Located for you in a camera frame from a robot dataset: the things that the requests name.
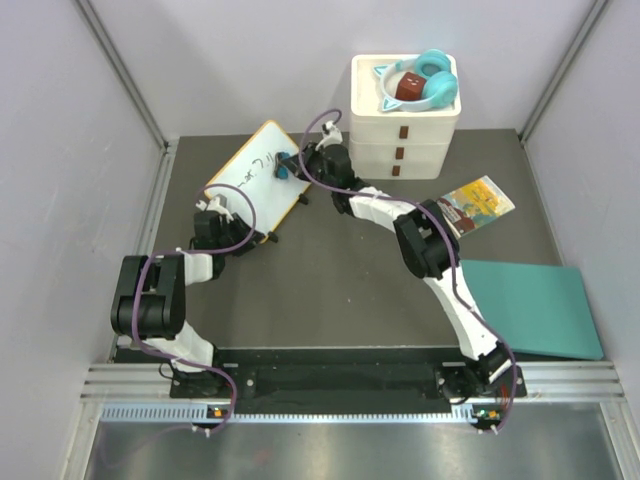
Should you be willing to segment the orange-framed whiteboard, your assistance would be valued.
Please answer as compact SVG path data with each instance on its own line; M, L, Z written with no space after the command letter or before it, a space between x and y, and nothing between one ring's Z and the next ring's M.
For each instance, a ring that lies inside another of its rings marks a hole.
M231 159L209 180L204 194L237 214L264 235L273 233L310 187L289 174L276 176L276 155L294 156L298 146L275 121L265 122Z

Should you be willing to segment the blue bone-shaped eraser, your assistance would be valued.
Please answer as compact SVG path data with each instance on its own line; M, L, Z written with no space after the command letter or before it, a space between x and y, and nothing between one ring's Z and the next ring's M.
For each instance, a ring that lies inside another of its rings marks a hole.
M287 180L297 170L296 157L287 152L280 151L275 155L274 177L278 180Z

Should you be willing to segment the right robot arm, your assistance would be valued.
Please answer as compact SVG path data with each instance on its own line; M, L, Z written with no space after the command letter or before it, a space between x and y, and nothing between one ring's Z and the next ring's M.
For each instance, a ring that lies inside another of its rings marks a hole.
M356 176L342 144L307 144L298 154L296 175L331 192L336 210L395 233L409 272L424 281L440 301L467 359L467 384L487 396L511 374L505 390L510 405L517 387L511 348L484 320L466 285L459 244L434 201L416 203L390 196Z

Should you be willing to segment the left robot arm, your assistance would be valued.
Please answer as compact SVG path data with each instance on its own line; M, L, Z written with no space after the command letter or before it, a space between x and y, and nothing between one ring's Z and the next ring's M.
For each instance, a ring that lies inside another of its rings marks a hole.
M171 355L172 380L177 397L205 398L227 392L225 370L215 365L217 349L186 320L186 288L216 280L226 266L226 256L239 257L277 235L251 230L239 215L217 211L194 214L190 251L177 250L149 262L145 255L126 256L121 265L110 321L118 335L131 336L137 325L144 345Z

